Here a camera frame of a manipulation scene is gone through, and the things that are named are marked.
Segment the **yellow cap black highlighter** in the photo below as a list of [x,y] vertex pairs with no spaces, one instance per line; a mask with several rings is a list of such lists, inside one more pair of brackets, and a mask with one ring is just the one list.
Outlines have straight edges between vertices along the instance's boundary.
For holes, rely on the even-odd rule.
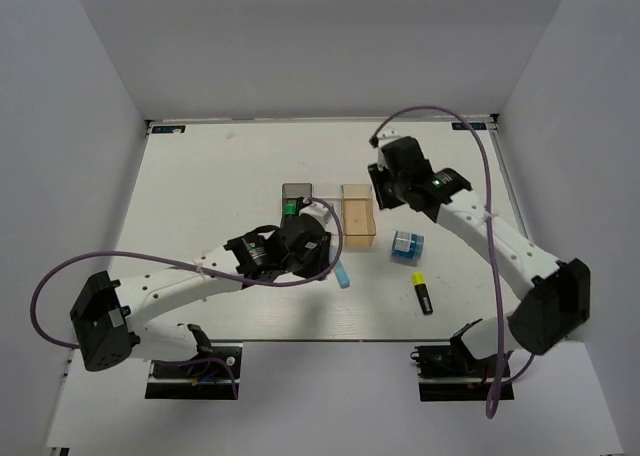
[[431,315],[433,313],[433,306],[424,275],[421,272],[414,272],[411,276],[411,282],[422,313],[424,315]]

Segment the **light blue pen tube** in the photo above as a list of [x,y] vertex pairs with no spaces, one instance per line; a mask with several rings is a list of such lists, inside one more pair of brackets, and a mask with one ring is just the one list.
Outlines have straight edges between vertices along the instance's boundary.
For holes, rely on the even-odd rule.
[[338,261],[334,267],[334,274],[341,289],[350,287],[350,278],[341,261]]

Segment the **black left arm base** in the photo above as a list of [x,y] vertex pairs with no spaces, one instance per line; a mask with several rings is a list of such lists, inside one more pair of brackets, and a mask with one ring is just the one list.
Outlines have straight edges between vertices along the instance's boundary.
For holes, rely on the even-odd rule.
[[212,356],[222,360],[233,374],[219,362],[187,366],[153,363],[147,378],[145,398],[148,400],[234,401],[240,390],[243,356],[242,343],[212,344]]

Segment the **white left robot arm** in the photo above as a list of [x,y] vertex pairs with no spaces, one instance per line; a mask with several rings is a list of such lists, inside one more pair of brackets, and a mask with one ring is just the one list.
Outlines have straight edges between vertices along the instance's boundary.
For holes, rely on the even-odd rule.
[[116,280],[108,272],[91,275],[70,311],[71,322],[89,372],[110,369],[129,358],[177,362],[199,375],[211,363],[212,349],[195,323],[159,324],[157,318],[198,300],[254,287],[317,281],[330,271],[336,215],[317,199],[287,216],[279,226],[262,226],[228,240],[195,263],[164,263],[163,270]]

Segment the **blue round jar with label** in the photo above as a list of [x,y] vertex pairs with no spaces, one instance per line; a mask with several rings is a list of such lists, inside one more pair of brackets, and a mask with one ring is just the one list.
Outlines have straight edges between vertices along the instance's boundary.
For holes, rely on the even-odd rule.
[[397,263],[416,265],[422,257],[423,249],[423,235],[396,231],[392,240],[390,258]]

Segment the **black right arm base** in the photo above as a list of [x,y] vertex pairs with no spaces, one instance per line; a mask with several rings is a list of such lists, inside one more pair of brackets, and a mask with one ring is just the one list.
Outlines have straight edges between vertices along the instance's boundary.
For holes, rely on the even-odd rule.
[[495,356],[469,366],[454,357],[449,345],[415,346],[410,358],[425,403],[485,401],[496,375]]

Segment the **green cap black highlighter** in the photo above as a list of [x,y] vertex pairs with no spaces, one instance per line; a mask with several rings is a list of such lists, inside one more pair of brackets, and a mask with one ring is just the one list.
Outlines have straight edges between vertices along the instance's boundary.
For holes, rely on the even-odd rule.
[[280,226],[283,227],[286,222],[297,216],[299,213],[299,205],[297,201],[288,201],[282,208],[282,217]]

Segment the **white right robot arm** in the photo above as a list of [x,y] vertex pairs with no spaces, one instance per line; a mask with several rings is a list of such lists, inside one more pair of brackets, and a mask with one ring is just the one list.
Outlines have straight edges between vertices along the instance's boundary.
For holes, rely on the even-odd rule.
[[591,273],[579,259],[563,262],[490,215],[471,184],[451,168],[434,171],[410,136],[376,139],[368,172],[380,209],[407,205],[450,231],[498,273],[519,304],[465,325],[450,339],[451,360],[472,375],[488,358],[522,348],[541,356],[590,317]]

